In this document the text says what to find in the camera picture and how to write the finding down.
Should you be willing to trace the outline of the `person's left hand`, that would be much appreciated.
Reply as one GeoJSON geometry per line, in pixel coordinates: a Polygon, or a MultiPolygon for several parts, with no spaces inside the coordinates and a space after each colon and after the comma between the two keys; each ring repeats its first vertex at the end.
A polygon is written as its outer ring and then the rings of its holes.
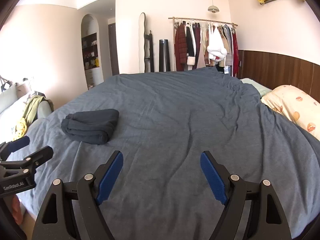
{"type": "Polygon", "coordinates": [[[16,224],[19,226],[22,225],[24,213],[21,208],[21,203],[19,198],[16,195],[12,195],[12,196],[6,197],[4,200],[16,224]]]}

